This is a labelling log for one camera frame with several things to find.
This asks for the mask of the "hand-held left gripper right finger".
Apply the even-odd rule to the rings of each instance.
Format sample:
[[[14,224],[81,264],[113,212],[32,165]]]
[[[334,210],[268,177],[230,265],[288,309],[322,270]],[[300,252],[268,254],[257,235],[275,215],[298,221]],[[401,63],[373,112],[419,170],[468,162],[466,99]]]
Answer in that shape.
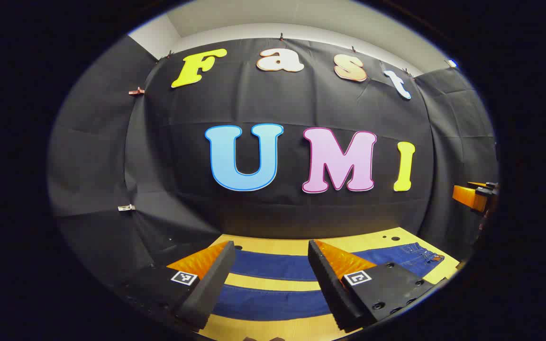
[[[309,241],[308,261],[346,333],[394,319],[438,289],[396,262],[376,264],[320,240]]]

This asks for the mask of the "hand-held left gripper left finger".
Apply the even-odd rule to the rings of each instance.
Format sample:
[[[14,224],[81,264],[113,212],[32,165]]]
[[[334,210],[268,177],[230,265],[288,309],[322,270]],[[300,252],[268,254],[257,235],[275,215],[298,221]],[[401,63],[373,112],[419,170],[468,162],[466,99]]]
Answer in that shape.
[[[115,289],[159,322],[198,332],[218,304],[235,261],[234,242],[219,242],[169,265],[147,266]]]

